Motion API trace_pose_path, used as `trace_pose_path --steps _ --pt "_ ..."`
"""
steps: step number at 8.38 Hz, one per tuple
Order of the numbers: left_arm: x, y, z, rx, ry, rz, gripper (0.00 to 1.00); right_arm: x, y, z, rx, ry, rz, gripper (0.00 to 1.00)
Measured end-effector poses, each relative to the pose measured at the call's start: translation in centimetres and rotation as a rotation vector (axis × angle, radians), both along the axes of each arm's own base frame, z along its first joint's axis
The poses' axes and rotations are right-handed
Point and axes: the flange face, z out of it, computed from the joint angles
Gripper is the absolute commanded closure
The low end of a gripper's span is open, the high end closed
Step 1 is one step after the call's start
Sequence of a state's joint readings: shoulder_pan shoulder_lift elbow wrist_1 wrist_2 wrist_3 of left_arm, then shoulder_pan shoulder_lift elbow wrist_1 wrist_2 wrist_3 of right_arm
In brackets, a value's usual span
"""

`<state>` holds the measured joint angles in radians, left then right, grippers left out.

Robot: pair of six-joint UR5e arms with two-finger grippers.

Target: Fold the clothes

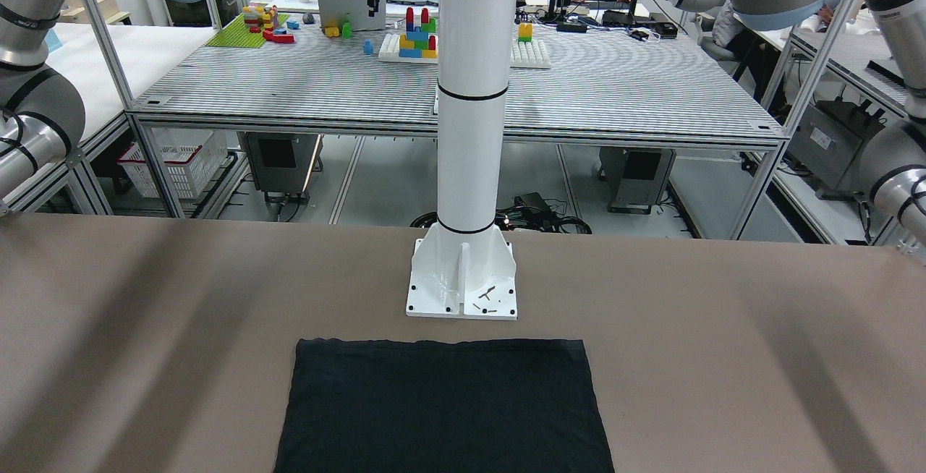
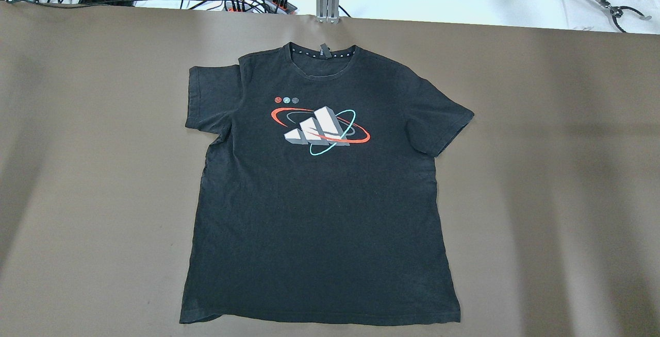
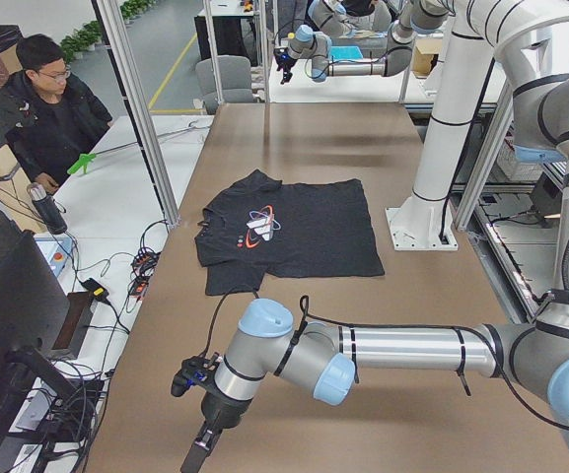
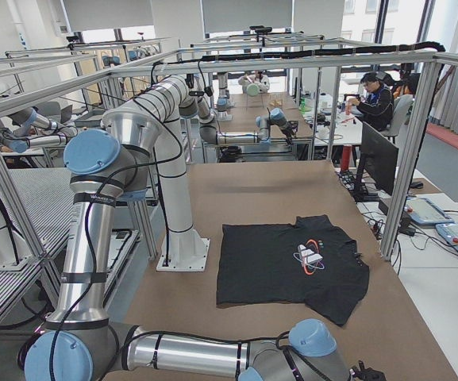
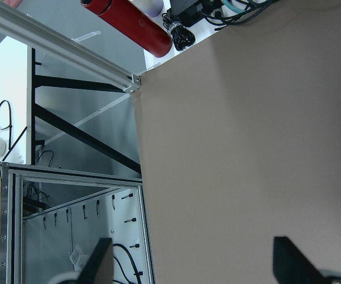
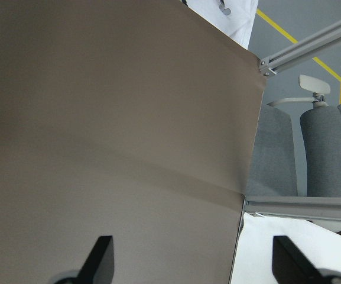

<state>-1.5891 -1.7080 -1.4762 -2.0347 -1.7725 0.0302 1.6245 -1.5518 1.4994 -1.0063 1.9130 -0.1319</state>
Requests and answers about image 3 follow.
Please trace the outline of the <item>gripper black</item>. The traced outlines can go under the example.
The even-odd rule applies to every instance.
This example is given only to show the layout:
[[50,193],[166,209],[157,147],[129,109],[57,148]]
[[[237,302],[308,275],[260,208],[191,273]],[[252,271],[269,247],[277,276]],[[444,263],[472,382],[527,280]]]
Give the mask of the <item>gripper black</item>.
[[215,433],[212,430],[237,427],[248,408],[248,400],[239,401],[224,394],[207,392],[201,402],[201,412],[207,427],[203,427],[197,434],[179,471],[198,473],[215,447]]
[[294,59],[290,56],[287,47],[276,47],[273,50],[278,72],[290,72],[294,66]]

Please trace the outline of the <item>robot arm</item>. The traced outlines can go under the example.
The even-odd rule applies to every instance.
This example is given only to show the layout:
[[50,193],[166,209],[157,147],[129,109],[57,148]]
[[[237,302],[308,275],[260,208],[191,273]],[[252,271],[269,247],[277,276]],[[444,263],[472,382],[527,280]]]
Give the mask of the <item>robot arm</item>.
[[291,312],[270,299],[252,301],[227,351],[186,359],[171,392],[203,388],[203,424],[181,465],[198,471],[222,433],[235,427],[262,380],[280,376],[324,403],[346,397],[361,368],[476,371],[526,389],[549,404],[550,424],[569,431],[569,76],[539,98],[540,132],[567,161],[554,284],[535,321],[477,328],[356,325]]
[[301,59],[311,62],[307,76],[317,83],[394,76],[410,66],[416,37],[437,30],[449,10],[433,1],[407,1],[396,14],[384,1],[314,1],[308,14],[314,24],[298,26],[285,46],[274,49],[283,84]]

